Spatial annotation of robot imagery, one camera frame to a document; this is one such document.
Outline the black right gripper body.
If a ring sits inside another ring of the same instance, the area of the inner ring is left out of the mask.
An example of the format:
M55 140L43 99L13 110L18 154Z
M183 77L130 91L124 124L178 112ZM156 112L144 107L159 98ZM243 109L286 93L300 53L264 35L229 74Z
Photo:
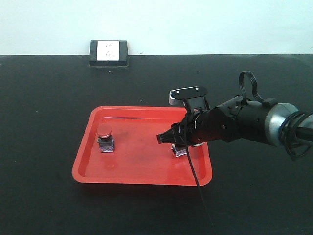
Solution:
M212 109L207 107L204 97L185 100L187 114L181 127L184 143L195 146L208 141L232 142L239 139L241 100L240 96L236 96Z

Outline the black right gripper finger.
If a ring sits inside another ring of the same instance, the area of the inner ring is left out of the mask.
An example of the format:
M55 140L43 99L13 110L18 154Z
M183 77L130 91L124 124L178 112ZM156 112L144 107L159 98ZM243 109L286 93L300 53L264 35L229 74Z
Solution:
M176 122L171 125L173 133L183 133L183 124L181 122Z
M178 132L164 132L158 134L157 141L159 144L171 143L171 144L182 144L182 135Z

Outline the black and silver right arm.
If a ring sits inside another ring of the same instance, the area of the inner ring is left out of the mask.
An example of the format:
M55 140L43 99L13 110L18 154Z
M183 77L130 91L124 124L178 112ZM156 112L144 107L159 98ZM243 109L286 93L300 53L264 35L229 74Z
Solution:
M158 134L158 143L197 146L214 140L247 139L273 146L313 145L313 117L292 104L269 106L257 101L241 104L235 97L213 109L189 111L168 131Z

